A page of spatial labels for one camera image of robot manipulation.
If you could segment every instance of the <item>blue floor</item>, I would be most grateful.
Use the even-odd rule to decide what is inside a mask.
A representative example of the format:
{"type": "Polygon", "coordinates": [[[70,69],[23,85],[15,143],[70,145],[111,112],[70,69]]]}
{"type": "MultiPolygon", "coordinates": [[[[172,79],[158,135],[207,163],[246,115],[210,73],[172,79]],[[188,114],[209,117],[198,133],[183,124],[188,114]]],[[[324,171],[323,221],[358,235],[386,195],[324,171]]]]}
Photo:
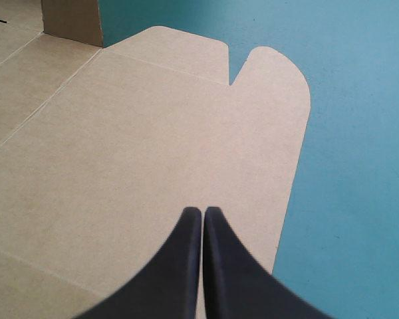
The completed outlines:
{"type": "Polygon", "coordinates": [[[336,318],[399,318],[399,0],[100,0],[104,43],[165,25],[266,45],[312,111],[274,274],[336,318]]]}

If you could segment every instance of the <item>flattened cardboard box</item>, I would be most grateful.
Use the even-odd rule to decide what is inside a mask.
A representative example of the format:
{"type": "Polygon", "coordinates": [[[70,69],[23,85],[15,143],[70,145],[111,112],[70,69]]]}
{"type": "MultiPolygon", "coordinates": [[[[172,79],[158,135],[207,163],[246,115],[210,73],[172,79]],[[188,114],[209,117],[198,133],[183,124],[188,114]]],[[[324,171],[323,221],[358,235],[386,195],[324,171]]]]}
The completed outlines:
{"type": "Polygon", "coordinates": [[[136,37],[0,147],[0,251],[104,298],[185,206],[213,205],[271,271],[309,116],[303,75],[260,47],[229,86],[222,43],[164,27],[136,37]]]}

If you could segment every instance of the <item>cardboard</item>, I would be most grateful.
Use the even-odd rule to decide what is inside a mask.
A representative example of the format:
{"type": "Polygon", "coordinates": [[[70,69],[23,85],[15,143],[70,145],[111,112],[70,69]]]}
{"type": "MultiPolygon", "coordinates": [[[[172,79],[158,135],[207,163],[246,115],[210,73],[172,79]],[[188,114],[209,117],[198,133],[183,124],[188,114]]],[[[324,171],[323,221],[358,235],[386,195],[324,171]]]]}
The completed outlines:
{"type": "Polygon", "coordinates": [[[277,51],[253,50],[228,86],[225,45],[153,33],[167,48],[140,61],[149,30],[139,50],[102,50],[0,147],[0,250],[102,297],[188,205],[222,207],[271,271],[309,116],[307,83],[277,51]],[[189,65],[180,39],[216,57],[189,65]]]}
{"type": "Polygon", "coordinates": [[[22,29],[43,31],[41,0],[0,0],[0,19],[22,29]]]}
{"type": "Polygon", "coordinates": [[[0,65],[0,143],[96,51],[96,47],[41,35],[0,65]]]}
{"type": "Polygon", "coordinates": [[[0,318],[71,318],[99,300],[91,292],[0,252],[0,318]]]}
{"type": "Polygon", "coordinates": [[[39,32],[0,23],[0,62],[35,38],[39,32]]]}
{"type": "Polygon", "coordinates": [[[102,46],[97,0],[42,0],[45,33],[102,46]]]}
{"type": "Polygon", "coordinates": [[[108,50],[172,70],[229,84],[229,48],[220,41],[151,27],[108,50]]]}

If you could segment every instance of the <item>crease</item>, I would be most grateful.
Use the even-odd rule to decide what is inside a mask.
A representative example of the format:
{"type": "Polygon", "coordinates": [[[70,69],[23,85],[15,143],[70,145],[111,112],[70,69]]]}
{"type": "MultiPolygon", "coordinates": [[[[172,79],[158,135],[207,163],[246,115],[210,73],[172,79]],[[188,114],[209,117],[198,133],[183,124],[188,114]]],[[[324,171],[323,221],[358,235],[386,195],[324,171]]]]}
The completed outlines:
{"type": "Polygon", "coordinates": [[[65,277],[62,277],[61,275],[59,275],[59,274],[57,274],[57,273],[55,273],[53,271],[44,269],[43,267],[38,266],[38,265],[36,265],[34,263],[31,263],[29,261],[26,261],[25,259],[22,259],[21,257],[18,257],[16,255],[8,253],[7,251],[4,251],[3,249],[0,249],[0,254],[4,255],[7,258],[13,259],[14,261],[23,263],[24,265],[27,265],[30,268],[33,268],[34,270],[40,271],[40,272],[42,272],[44,274],[47,274],[47,275],[49,275],[49,276],[51,276],[53,278],[59,279],[60,281],[63,281],[66,284],[69,284],[69,285],[71,285],[73,287],[76,287],[76,288],[79,288],[79,289],[81,289],[81,290],[83,290],[85,292],[88,292],[89,294],[92,294],[95,297],[98,297],[98,298],[105,298],[106,297],[105,295],[103,295],[103,294],[101,294],[101,293],[99,293],[99,292],[97,292],[97,291],[95,291],[95,290],[93,290],[91,288],[88,288],[88,287],[86,287],[85,285],[83,285],[83,284],[81,284],[79,282],[76,282],[76,281],[73,281],[73,280],[69,280],[69,279],[67,279],[65,277]]]}
{"type": "Polygon", "coordinates": [[[91,61],[93,61],[102,49],[98,49],[86,62],[84,62],[78,69],[75,70],[65,81],[61,83],[61,85],[55,90],[55,92],[49,96],[43,103],[40,104],[38,108],[36,108],[30,115],[28,115],[4,140],[0,142],[0,148],[6,144],[21,128],[25,126],[26,123],[30,121],[31,118],[36,116],[46,105],[57,95],[59,94],[67,85],[71,82],[71,80],[77,76],[77,74],[83,70],[91,61]]]}
{"type": "Polygon", "coordinates": [[[173,71],[173,72],[178,72],[178,73],[186,74],[186,75],[188,75],[188,76],[190,76],[190,77],[199,78],[199,79],[202,79],[202,80],[206,80],[206,81],[208,81],[208,82],[216,83],[216,84],[218,84],[218,85],[229,86],[227,83],[222,83],[222,82],[219,82],[219,81],[216,81],[216,80],[211,80],[211,79],[206,78],[206,77],[204,77],[204,76],[195,75],[195,74],[192,74],[192,73],[190,73],[190,72],[186,72],[186,71],[182,71],[182,70],[176,70],[176,69],[174,69],[174,68],[170,68],[170,67],[164,66],[164,65],[162,65],[162,64],[158,64],[158,63],[153,63],[153,62],[150,62],[150,61],[142,60],[141,58],[135,58],[134,56],[131,56],[131,55],[129,55],[129,54],[123,54],[123,53],[115,52],[115,51],[112,51],[112,50],[105,50],[105,52],[108,52],[108,53],[111,53],[111,54],[115,54],[115,55],[118,55],[118,56],[124,56],[124,57],[126,57],[126,58],[130,58],[130,59],[135,60],[135,61],[139,61],[139,62],[143,62],[143,63],[146,63],[146,64],[150,64],[150,65],[153,65],[153,66],[157,66],[157,67],[159,67],[159,68],[163,68],[163,69],[166,69],[166,70],[171,70],[171,71],[173,71]]]}
{"type": "Polygon", "coordinates": [[[0,62],[0,66],[2,66],[3,64],[5,64],[8,60],[10,60],[11,58],[13,58],[16,54],[20,53],[23,49],[25,49],[25,47],[27,47],[31,42],[33,42],[34,40],[36,40],[37,38],[39,38],[43,33],[39,32],[35,37],[33,37],[30,41],[28,41],[27,43],[25,43],[23,46],[17,48],[15,51],[13,51],[7,58],[5,58],[3,61],[0,62]]]}

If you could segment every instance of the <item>teal floor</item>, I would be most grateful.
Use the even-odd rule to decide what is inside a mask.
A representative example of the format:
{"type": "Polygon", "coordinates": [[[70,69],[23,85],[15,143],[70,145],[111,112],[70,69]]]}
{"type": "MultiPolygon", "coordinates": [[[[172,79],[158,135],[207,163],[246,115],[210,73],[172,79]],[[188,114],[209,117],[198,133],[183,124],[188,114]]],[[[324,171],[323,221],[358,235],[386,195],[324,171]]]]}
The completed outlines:
{"type": "Polygon", "coordinates": [[[336,318],[399,318],[399,0],[100,0],[104,43],[164,25],[306,76],[312,111],[274,275],[336,318]]]}

